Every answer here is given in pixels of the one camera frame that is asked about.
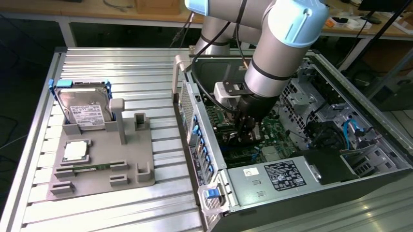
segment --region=hard drive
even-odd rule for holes
[[[114,120],[110,82],[74,83],[71,80],[59,80],[52,86],[50,89],[59,101],[66,123],[78,124],[83,131],[104,129],[104,122]]]

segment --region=motherboard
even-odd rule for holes
[[[237,134],[233,114],[215,105],[206,106],[206,112],[229,168],[286,159],[298,151],[274,110],[260,126],[264,139],[248,145],[231,145],[229,142]]]

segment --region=wooden table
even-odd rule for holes
[[[118,5],[135,5],[134,0],[117,0],[114,2],[117,2]],[[139,14],[135,8],[129,9],[127,12],[122,12],[104,5],[103,0],[83,0],[82,3],[67,2],[63,0],[0,0],[0,13],[8,18],[56,21],[60,26],[66,45],[68,47],[75,47],[76,42],[71,29],[72,22],[182,27],[187,20],[190,11],[185,7],[185,1],[182,0],[181,2],[182,10],[179,15],[153,15]],[[356,6],[342,3],[340,0],[328,0],[328,4],[330,5],[332,12],[337,11],[334,9],[349,11],[352,8],[354,15],[358,15],[360,13]],[[360,35],[362,40],[340,67],[341,70],[349,67],[370,39],[378,33],[388,21],[388,18],[377,14],[376,17],[381,19],[382,23],[380,25],[373,25],[369,30],[362,31]],[[191,27],[201,28],[202,22],[203,16],[197,15]],[[357,33],[358,30],[350,30],[349,28],[329,28],[325,26],[321,35],[356,37]],[[399,28],[391,26],[381,38],[392,40],[413,40],[413,35],[408,35]]]

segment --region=barcode sticker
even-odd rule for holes
[[[76,123],[82,127],[104,125],[100,105],[74,105],[71,111]]]

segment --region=power supply label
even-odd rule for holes
[[[104,125],[100,105],[71,106],[71,111],[79,126],[88,127]]]
[[[296,163],[292,160],[266,165],[265,170],[277,191],[306,185]]]

